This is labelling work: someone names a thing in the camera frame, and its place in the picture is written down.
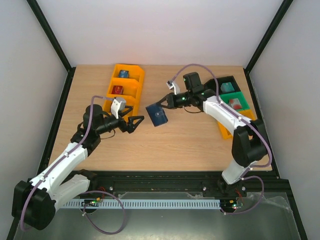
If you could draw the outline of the blue leather card holder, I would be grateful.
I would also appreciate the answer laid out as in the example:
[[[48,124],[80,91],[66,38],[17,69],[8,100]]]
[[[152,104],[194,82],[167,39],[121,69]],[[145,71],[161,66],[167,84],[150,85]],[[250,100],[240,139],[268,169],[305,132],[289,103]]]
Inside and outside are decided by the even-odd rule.
[[[147,106],[146,111],[154,127],[159,127],[168,122],[164,109],[157,103]]]

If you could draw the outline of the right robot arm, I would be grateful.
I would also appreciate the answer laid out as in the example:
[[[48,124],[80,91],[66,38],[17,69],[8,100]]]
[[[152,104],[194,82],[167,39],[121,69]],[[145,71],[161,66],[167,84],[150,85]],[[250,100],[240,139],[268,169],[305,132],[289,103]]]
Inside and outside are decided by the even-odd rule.
[[[218,84],[202,84],[198,73],[184,75],[183,82],[186,92],[178,92],[179,87],[175,81],[168,81],[167,86],[174,91],[156,104],[165,109],[196,107],[216,119],[231,133],[233,159],[222,172],[223,180],[218,183],[218,191],[224,196],[229,196],[236,189],[235,183],[242,180],[258,161],[264,156],[272,157],[264,123],[234,110],[219,96]]]

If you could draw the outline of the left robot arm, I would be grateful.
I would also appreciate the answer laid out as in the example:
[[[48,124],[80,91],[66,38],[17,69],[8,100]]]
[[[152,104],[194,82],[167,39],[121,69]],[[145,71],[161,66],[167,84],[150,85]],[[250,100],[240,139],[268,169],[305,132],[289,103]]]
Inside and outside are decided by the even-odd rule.
[[[43,230],[64,204],[90,188],[95,177],[87,170],[82,170],[68,181],[65,179],[98,147],[102,134],[115,129],[129,134],[136,130],[144,116],[125,118],[132,110],[132,106],[126,105],[109,114],[98,104],[89,105],[76,133],[60,156],[31,180],[17,183],[11,214],[19,218],[22,231],[31,228]]]

